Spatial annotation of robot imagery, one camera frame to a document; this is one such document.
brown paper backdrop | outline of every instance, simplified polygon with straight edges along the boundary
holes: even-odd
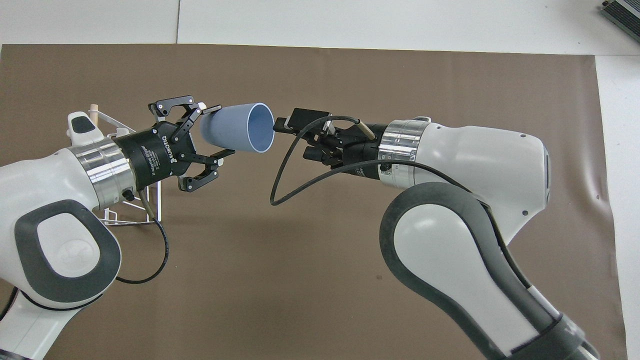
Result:
[[[551,154],[552,196],[511,249],[603,359],[626,358],[593,56],[228,45],[4,45],[1,56],[0,165],[68,146],[67,114],[90,103],[144,129],[147,103],[187,94],[209,106],[262,101],[276,116],[294,107],[367,122],[426,115],[537,136]],[[217,151],[195,132],[200,152]],[[165,181],[166,270],[142,286],[112,285],[47,359],[482,358],[384,264],[378,227],[399,190],[339,175],[269,205],[291,140],[229,157],[192,194]],[[326,170],[300,153],[283,191]],[[114,232],[121,275],[156,269],[157,229]],[[9,292],[0,282],[0,303]]]

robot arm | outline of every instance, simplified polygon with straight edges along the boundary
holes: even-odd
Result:
[[[339,129],[333,120],[360,127]],[[584,332],[529,283],[506,247],[547,205],[550,167],[539,139],[449,128],[428,118],[369,126],[374,136],[362,126],[295,109],[274,129],[306,140],[304,158],[331,166],[327,174],[406,189],[381,221],[384,260],[405,286],[456,321],[487,359],[598,358]]]
[[[85,113],[71,113],[72,146],[0,167],[7,190],[0,200],[0,277],[19,289],[0,318],[0,359],[42,359],[66,323],[116,279],[120,246],[92,210],[133,200],[134,192],[170,176],[193,192],[216,179],[222,159],[236,149],[271,146],[271,112],[249,105],[207,108],[191,96],[157,101],[149,105],[157,120],[151,128],[115,138],[103,136]],[[176,106],[185,114],[173,124],[165,116]],[[205,140],[233,149],[196,153],[189,130],[201,115]],[[221,130],[234,141],[219,141]],[[192,163],[204,171],[185,176]]]

